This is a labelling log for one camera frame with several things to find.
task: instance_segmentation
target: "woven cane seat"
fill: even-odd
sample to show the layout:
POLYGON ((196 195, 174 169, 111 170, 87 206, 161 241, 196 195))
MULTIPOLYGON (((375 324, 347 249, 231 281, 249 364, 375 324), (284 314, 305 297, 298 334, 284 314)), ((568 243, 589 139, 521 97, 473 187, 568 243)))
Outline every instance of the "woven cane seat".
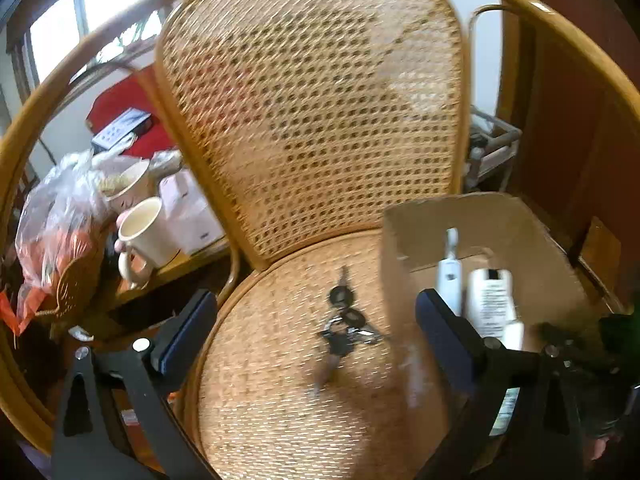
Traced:
POLYGON ((223 480, 409 479, 388 343, 360 345, 319 395, 326 295, 349 266, 356 306, 388 332, 380 232, 296 253, 247 291, 208 349, 199 391, 204 453, 223 480))

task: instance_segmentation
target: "cardboard box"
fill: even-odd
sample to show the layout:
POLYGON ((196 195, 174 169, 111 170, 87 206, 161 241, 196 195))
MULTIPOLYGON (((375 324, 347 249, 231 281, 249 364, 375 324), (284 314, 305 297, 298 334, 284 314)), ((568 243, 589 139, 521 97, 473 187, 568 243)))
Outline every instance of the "cardboard box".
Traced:
POLYGON ((458 229, 457 257, 463 266, 464 286, 475 269, 511 271, 517 314, 526 327, 523 349, 542 349, 535 330, 540 322, 578 332, 597 323, 566 257, 519 199, 473 193, 388 208, 383 227, 382 288, 416 468, 438 447, 460 407, 460 399, 448 389, 415 322, 415 298, 435 286, 450 227, 458 229))

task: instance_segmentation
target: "rattan chair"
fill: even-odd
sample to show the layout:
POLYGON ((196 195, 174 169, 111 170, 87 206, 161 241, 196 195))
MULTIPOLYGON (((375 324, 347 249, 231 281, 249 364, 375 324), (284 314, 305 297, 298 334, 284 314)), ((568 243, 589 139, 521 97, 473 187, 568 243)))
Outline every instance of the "rattan chair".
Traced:
MULTIPOLYGON (((68 82, 104 43, 174 0, 141 0, 86 38, 0 144, 0 227, 68 82)), ((537 0, 504 0, 585 60, 640 123, 606 54, 537 0)), ((405 476, 385 344, 354 352, 317 397, 315 332, 350 268, 385 329, 382 209, 457 192, 468 121, 466 38, 446 0, 184 0, 156 55, 161 120, 255 272, 221 305, 184 396, 184 423, 223 478, 405 476)), ((0 407, 44 451, 53 416, 0 337, 0 407)))

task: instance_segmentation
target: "mug handle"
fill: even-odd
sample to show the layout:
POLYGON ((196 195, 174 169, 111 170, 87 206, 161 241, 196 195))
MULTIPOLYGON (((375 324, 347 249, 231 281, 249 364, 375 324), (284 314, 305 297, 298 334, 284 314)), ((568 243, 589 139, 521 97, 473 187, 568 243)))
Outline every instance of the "mug handle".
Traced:
POLYGON ((145 286, 151 277, 153 267, 145 260, 145 266, 142 267, 140 272, 136 272, 131 266, 132 259, 133 252, 129 246, 125 245, 124 251, 120 253, 120 257, 118 258, 118 270, 120 271, 120 275, 125 280, 132 283, 133 286, 145 286))

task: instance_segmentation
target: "white mug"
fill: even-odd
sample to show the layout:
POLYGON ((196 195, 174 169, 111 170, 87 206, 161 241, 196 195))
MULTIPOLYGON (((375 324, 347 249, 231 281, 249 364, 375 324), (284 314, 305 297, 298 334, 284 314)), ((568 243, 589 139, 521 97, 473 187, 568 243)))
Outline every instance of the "white mug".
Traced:
POLYGON ((178 253, 178 247, 166 227, 162 200, 157 196, 143 200, 127 213, 118 229, 118 238, 125 247, 120 253, 118 270, 135 286, 146 285, 152 270, 165 266, 178 253), (139 272, 131 267, 132 253, 145 261, 139 272))

